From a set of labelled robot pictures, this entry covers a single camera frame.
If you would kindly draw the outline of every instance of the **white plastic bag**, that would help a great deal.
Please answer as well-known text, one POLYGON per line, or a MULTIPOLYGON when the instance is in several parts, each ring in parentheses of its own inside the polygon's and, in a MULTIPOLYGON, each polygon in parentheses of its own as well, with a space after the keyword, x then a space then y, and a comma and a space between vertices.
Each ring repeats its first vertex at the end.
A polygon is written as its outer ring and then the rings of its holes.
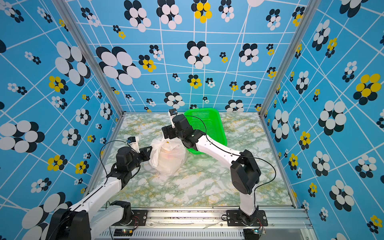
POLYGON ((149 159, 151 167, 166 177, 173 175, 187 159, 186 151, 180 139, 154 139, 149 159))

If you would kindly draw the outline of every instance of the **translucent plastic bag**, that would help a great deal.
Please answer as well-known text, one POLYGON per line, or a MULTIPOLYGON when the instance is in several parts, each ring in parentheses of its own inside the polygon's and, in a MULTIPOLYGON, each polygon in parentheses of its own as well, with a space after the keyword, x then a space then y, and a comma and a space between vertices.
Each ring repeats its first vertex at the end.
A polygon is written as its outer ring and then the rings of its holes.
POLYGON ((173 175, 187 159, 188 151, 180 139, 154 139, 149 164, 161 175, 173 175))

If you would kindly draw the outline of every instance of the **blue patterned wallpaper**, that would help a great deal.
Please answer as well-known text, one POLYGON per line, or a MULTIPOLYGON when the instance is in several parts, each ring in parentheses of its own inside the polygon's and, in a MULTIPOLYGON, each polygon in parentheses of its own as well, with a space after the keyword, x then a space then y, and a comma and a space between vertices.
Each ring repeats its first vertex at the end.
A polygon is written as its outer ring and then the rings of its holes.
POLYGON ((44 240, 53 212, 81 199, 119 116, 51 1, 0 10, 0 239, 44 240))
POLYGON ((383 14, 323 0, 262 116, 318 239, 384 239, 383 14))
POLYGON ((125 111, 255 112, 308 0, 67 4, 125 111))

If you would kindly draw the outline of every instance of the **yellow circle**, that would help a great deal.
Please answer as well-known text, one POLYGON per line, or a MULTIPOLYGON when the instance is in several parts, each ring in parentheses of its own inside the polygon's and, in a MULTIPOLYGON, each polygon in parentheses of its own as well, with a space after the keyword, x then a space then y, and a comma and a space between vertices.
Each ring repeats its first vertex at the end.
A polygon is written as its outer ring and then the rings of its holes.
POLYGON ((371 91, 372 92, 378 92, 381 89, 380 83, 374 83, 371 85, 371 91))
POLYGON ((201 11, 201 10, 203 10, 204 5, 203 5, 203 3, 198 3, 196 7, 197 7, 198 11, 201 11))
POLYGON ((205 16, 207 17, 207 19, 210 19, 212 17, 212 12, 211 11, 207 11, 205 13, 205 16))
POLYGON ((380 80, 380 74, 375 73, 371 76, 371 83, 377 83, 380 80))
POLYGON ((365 84, 364 83, 359 83, 356 86, 356 91, 361 92, 362 90, 364 90, 364 88, 365 88, 365 84))
POLYGON ((211 5, 209 3, 204 4, 204 10, 209 11, 211 9, 211 5))
POLYGON ((371 92, 372 91, 369 88, 366 88, 363 91, 361 91, 361 95, 363 95, 364 97, 368 97, 371 94, 371 92))
POLYGON ((369 81, 369 75, 366 74, 364 76, 361 77, 361 80, 360 80, 362 83, 367 83, 369 81))
POLYGON ((201 17, 201 12, 195 11, 195 18, 199 19, 201 17))
POLYGON ((207 17, 206 16, 201 16, 200 22, 201 23, 205 23, 206 21, 207 21, 207 17))

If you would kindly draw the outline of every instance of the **marble tabletop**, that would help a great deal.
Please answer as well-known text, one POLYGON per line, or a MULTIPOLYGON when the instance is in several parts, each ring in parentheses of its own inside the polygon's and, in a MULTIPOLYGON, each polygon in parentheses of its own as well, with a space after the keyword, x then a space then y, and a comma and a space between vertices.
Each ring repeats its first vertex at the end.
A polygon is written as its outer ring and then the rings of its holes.
MULTIPOLYGON (((257 203, 292 205, 258 114, 220 113, 220 116, 228 147, 239 151, 247 149, 254 157, 271 163, 277 171, 274 181, 257 189, 257 203)), ((146 147, 153 139, 161 138, 161 128, 169 124, 166 113, 126 114, 116 140, 139 136, 139 147, 146 147)), ((126 145, 122 142, 114 143, 106 169, 111 169, 117 150, 123 146, 126 145)), ((259 184, 271 180, 275 174, 272 167, 258 159, 256 162, 262 173, 259 184)), ((103 181, 104 172, 98 184, 103 181)), ((110 202, 115 200, 128 201, 132 207, 239 206, 240 195, 232 185, 228 168, 206 154, 189 153, 184 165, 170 177, 161 176, 148 162, 142 163, 139 173, 110 202)))

